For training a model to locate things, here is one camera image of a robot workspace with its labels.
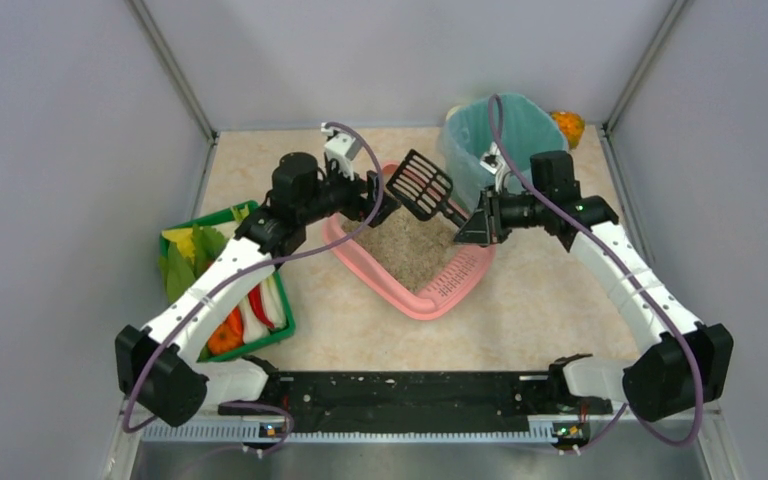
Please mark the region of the pink litter box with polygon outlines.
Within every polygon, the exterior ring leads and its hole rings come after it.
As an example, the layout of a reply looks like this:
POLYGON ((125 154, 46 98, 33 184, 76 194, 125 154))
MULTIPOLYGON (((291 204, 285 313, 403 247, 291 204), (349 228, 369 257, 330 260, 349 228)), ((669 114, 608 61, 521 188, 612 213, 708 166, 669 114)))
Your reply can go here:
POLYGON ((363 229, 332 252, 402 313, 434 320, 466 298, 496 255, 493 247, 453 243, 454 233, 446 218, 422 222, 400 206, 383 223, 363 229))

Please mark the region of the black litter scoop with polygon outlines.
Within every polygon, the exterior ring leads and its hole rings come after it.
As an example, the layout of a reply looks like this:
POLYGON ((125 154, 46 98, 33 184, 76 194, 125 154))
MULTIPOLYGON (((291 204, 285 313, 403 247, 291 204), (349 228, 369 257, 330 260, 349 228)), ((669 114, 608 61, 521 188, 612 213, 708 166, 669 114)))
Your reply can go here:
POLYGON ((420 222, 428 222, 438 214, 456 227, 467 220, 452 201, 451 178, 415 149, 408 151, 390 175, 386 188, 420 222))

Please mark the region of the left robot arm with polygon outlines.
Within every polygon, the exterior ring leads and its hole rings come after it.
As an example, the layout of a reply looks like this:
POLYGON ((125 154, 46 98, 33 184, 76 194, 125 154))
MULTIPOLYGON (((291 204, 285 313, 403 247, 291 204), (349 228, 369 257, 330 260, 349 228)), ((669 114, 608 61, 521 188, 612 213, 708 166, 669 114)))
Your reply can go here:
POLYGON ((333 156, 320 162, 305 152, 284 155, 263 203, 250 211, 202 274, 190 276, 190 285, 144 326, 127 325, 117 334, 118 384, 127 397, 125 432, 155 420, 181 426, 209 403, 259 397, 267 379, 263 367, 244 360, 213 372, 199 357, 240 302, 284 264, 348 240, 302 252, 309 225, 347 214, 371 227, 394 209, 382 185, 380 162, 364 176, 345 174, 346 164, 333 156))

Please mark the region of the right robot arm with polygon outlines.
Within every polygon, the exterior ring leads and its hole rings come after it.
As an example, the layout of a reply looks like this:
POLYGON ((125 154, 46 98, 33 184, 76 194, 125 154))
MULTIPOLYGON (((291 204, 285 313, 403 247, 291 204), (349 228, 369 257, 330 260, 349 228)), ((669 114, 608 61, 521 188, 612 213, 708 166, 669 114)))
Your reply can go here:
POLYGON ((532 187, 521 193, 508 190, 512 172, 496 148, 479 164, 494 183, 481 191, 456 242, 490 246, 515 229, 544 229, 591 272, 640 351, 633 362, 590 354, 557 360, 550 370, 562 392, 625 403, 646 422, 721 398, 734 348, 731 333, 683 306, 632 246, 608 202, 582 195, 569 153, 533 155, 532 187))

